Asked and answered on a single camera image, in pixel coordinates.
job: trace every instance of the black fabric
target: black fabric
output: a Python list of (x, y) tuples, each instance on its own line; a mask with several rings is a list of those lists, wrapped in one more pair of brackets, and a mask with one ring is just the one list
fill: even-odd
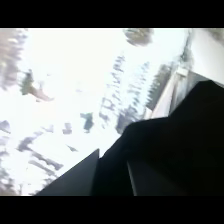
[(197, 84), (170, 117), (125, 129), (99, 161), (93, 194), (130, 192), (125, 167), (138, 157), (188, 195), (224, 195), (223, 128), (224, 89), (212, 81)]

